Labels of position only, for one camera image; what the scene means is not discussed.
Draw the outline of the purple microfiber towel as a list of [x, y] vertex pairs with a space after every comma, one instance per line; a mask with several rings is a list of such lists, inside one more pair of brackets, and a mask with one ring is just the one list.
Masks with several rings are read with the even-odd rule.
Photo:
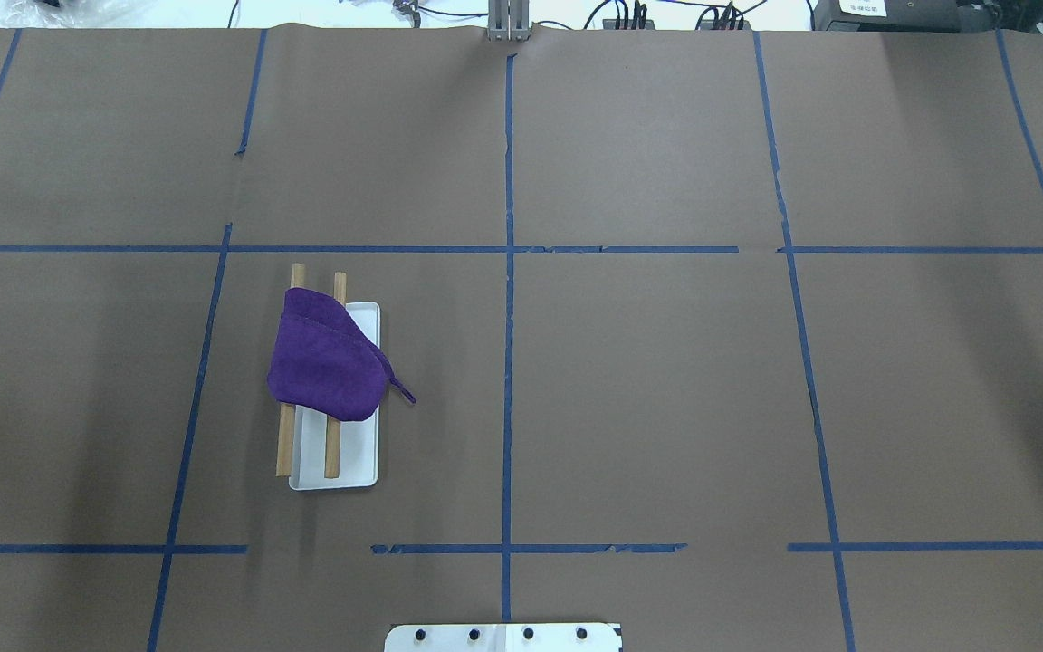
[[306, 288], [284, 294], [266, 387], [278, 403], [305, 406], [342, 422], [372, 417], [390, 387], [416, 404], [345, 306]]

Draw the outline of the white rack base tray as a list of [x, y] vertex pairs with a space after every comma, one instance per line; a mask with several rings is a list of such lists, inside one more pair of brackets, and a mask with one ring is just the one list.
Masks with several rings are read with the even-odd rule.
[[[380, 347], [379, 305], [375, 301], [348, 301], [345, 310], [366, 337]], [[314, 409], [295, 406], [289, 486], [294, 491], [372, 486], [379, 475], [379, 411], [364, 421], [340, 421], [340, 477], [336, 479], [323, 478], [326, 416]]]

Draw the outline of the wooden rack rod inner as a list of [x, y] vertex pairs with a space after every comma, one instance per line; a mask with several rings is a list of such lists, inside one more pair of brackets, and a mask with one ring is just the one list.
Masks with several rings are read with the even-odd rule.
[[[332, 275], [332, 294], [335, 301], [340, 305], [347, 305], [347, 273], [338, 271]], [[342, 441], [342, 425], [337, 418], [326, 416], [324, 427], [324, 455], [323, 455], [323, 478], [336, 479], [340, 477], [340, 441]]]

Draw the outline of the black power strip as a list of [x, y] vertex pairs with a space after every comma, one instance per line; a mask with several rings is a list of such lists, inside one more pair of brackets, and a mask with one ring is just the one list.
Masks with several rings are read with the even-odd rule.
[[601, 29], [610, 32], [644, 32], [655, 30], [649, 17], [649, 4], [642, 1], [612, 1], [614, 15], [601, 18]]

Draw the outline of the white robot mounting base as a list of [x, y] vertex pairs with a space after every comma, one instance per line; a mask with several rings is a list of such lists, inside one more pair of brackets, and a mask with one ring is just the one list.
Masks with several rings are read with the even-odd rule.
[[584, 623], [406, 624], [389, 630], [385, 651], [622, 651], [621, 626]]

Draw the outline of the black electronics box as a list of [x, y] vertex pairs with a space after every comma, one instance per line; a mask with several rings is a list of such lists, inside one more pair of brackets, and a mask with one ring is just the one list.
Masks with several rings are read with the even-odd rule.
[[1043, 1], [817, 1], [815, 32], [1034, 32]]

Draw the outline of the clear plastic bag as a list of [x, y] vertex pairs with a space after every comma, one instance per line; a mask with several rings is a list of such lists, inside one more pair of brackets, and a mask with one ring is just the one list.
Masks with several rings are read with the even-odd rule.
[[45, 29], [123, 28], [154, 1], [7, 1], [0, 26]]

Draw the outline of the aluminium extrusion post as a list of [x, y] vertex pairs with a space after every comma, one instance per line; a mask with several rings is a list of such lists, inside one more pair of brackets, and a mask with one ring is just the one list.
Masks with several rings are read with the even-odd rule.
[[490, 42], [524, 42], [532, 34], [529, 0], [490, 0], [487, 38]]

